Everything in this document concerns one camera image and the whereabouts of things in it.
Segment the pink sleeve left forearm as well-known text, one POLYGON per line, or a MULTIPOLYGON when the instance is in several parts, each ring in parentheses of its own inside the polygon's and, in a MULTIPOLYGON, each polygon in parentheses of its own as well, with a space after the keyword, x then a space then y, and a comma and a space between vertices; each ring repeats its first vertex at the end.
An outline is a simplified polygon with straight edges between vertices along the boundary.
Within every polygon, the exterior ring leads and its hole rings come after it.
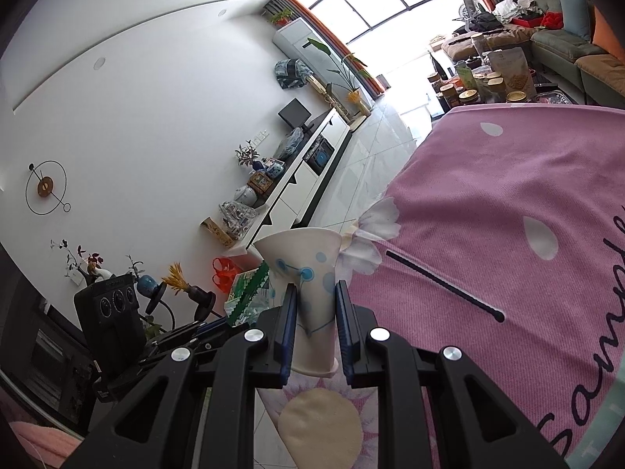
POLYGON ((9 427, 28 455, 43 468, 60 468, 82 442, 63 430, 12 421, 9 427))

